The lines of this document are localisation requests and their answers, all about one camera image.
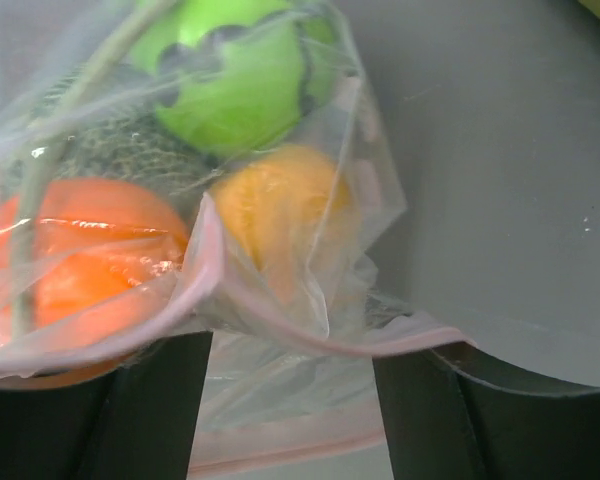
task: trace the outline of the twig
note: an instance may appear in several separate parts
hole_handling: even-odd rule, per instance
[[[154,0],[151,5],[137,10],[96,50],[87,61],[79,78],[59,101],[53,116],[70,112],[89,99],[94,88],[118,64],[133,44],[158,18],[181,0]],[[35,127],[34,121],[29,128]],[[16,221],[11,241],[12,337],[30,332],[33,328],[34,298],[30,291],[30,275],[17,274],[18,267],[35,258],[35,218],[46,195],[53,172],[68,148],[69,135],[39,138],[36,146],[45,145],[44,153],[30,158],[26,165]]]

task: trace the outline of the plastic bag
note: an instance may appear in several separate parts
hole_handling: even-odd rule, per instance
[[[364,251],[405,203],[335,8],[70,3],[0,4],[28,49],[0,44],[0,73],[30,67],[0,77],[0,377],[203,329],[366,356],[464,339],[366,315]]]

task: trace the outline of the orange ball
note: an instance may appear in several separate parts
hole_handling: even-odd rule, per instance
[[[310,147],[282,146],[218,182],[211,194],[225,228],[285,301],[322,220],[320,243],[334,255],[354,235],[349,185],[331,158]]]
[[[18,201],[14,197],[0,206],[0,302],[6,318],[10,238]],[[179,269],[187,241],[187,228],[178,215],[144,188],[101,178],[52,182],[35,224],[39,270],[23,267],[39,276],[32,287],[36,327]],[[122,327],[128,314],[101,309],[98,323],[109,329]]]

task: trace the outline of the orange plastic ball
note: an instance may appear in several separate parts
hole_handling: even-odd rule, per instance
[[[10,317],[11,230],[18,197],[0,206],[1,314]],[[44,327],[179,269],[188,233],[172,208],[136,185],[101,178],[52,182],[35,224],[35,325]],[[125,324],[129,312],[101,310],[99,323]]]

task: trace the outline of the clear plastic bag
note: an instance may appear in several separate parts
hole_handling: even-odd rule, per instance
[[[374,291],[382,130],[327,0],[0,2],[0,378],[213,330],[201,438],[373,410],[369,357],[467,340]]]

